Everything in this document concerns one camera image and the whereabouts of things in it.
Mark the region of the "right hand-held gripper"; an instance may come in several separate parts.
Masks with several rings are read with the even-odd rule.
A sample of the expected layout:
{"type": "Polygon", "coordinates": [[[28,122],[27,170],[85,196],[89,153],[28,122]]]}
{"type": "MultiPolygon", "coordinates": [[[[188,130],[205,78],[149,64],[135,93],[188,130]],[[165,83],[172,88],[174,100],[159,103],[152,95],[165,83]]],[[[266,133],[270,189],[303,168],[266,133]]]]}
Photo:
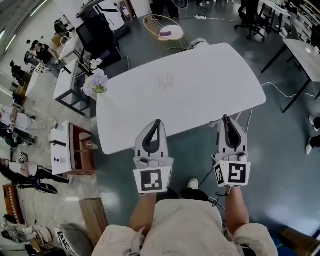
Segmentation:
{"type": "Polygon", "coordinates": [[[235,152],[229,156],[212,155],[213,171],[218,187],[240,188],[249,182],[251,163],[248,162],[248,138],[244,129],[226,114],[218,124],[218,153],[235,152]]]}

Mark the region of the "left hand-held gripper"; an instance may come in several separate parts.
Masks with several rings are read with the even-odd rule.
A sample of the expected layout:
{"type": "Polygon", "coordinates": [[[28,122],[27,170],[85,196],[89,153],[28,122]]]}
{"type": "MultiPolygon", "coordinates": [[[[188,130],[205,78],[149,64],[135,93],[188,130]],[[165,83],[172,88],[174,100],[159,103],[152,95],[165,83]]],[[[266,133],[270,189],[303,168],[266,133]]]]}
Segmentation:
{"type": "Polygon", "coordinates": [[[160,119],[147,125],[135,140],[133,170],[139,194],[165,193],[169,189],[174,159],[168,156],[165,125],[160,119]],[[150,158],[151,154],[162,158],[150,158]]]}

